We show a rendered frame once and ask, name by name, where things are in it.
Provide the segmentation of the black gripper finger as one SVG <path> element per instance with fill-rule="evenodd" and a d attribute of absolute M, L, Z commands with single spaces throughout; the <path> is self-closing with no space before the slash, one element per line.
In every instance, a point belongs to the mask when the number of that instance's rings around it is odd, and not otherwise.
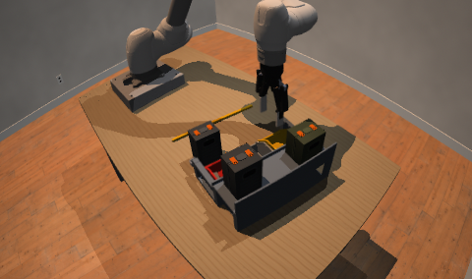
<path fill-rule="evenodd" d="M 288 111 L 288 84 L 284 84 L 279 80 L 279 86 L 277 88 L 273 87 L 272 79 L 268 80 L 270 84 L 270 89 L 273 92 L 275 104 L 276 104 L 276 121 L 275 125 L 277 127 L 283 125 L 283 112 Z M 280 99 L 280 100 L 279 100 Z"/>
<path fill-rule="evenodd" d="M 257 69 L 257 84 L 256 84 L 256 93 L 259 93 L 260 97 L 260 112 L 266 111 L 266 95 L 269 88 L 269 85 L 266 84 L 267 76 L 263 76 L 260 69 Z"/>

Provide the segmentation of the dark grey shelf rack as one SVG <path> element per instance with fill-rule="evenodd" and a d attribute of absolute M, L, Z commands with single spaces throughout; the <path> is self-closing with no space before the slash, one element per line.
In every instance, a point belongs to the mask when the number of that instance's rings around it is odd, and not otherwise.
<path fill-rule="evenodd" d="M 223 176 L 214 180 L 198 157 L 189 160 L 197 179 L 216 205 L 224 204 L 233 215 L 237 232 L 273 213 L 328 176 L 337 142 L 323 147 L 322 152 L 301 165 L 285 152 L 285 145 L 262 156 L 262 187 L 238 200 L 224 185 Z M 323 164 L 320 173 L 317 168 Z"/>

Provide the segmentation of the yellow bin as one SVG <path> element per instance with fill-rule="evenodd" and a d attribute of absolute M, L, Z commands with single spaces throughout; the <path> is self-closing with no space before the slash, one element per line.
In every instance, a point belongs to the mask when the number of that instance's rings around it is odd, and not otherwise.
<path fill-rule="evenodd" d="M 275 150 L 286 144 L 287 130 L 288 129 L 279 130 L 263 139 L 259 139 L 258 141 L 264 141 L 272 148 L 272 150 Z"/>

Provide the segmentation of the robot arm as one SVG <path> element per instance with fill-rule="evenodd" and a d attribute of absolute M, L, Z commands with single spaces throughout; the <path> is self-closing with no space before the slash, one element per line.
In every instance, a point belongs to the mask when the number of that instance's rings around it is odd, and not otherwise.
<path fill-rule="evenodd" d="M 189 42 L 193 34 L 186 20 L 192 0 L 172 0 L 158 28 L 138 28 L 130 33 L 126 54 L 130 73 L 123 84 L 133 88 L 164 77 L 156 61 Z M 254 15 L 258 61 L 267 66 L 286 62 L 286 44 L 295 35 L 310 30 L 318 20 L 314 7 L 299 0 L 263 0 Z"/>

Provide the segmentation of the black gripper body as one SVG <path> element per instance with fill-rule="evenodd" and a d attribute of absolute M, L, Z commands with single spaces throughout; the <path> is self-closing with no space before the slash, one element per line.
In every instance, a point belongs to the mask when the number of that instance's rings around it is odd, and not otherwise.
<path fill-rule="evenodd" d="M 281 66 L 266 66 L 260 63 L 260 71 L 263 76 L 267 76 L 266 84 L 270 86 L 268 80 L 272 79 L 273 87 L 279 86 L 279 80 L 282 81 L 281 75 L 283 74 L 284 64 Z"/>

